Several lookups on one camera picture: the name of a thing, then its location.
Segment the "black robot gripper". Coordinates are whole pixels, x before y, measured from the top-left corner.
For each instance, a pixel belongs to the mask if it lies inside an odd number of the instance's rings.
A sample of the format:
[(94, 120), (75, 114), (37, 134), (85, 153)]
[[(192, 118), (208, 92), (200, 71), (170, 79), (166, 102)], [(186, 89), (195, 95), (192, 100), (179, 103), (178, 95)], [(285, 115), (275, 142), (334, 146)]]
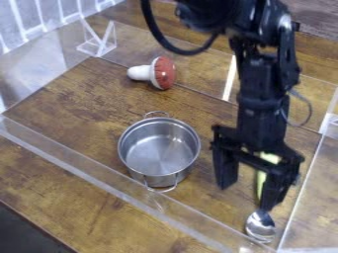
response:
[(261, 209), (271, 211), (299, 178), (303, 156), (283, 141), (287, 106), (251, 111), (239, 107), (235, 128), (214, 125), (212, 165), (218, 187), (238, 181), (239, 163), (259, 170)]

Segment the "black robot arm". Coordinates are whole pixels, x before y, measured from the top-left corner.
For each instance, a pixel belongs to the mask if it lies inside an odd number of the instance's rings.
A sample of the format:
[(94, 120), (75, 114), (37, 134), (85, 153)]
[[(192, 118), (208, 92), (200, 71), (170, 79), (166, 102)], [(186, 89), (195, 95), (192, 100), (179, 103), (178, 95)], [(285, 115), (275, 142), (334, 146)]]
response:
[(216, 183), (224, 189), (238, 181), (240, 163), (266, 172), (261, 209), (270, 211), (303, 162), (283, 141), (289, 92), (299, 77), (287, 7), (279, 0), (176, 0), (175, 14), (190, 29), (228, 38), (240, 90), (236, 126), (211, 127)]

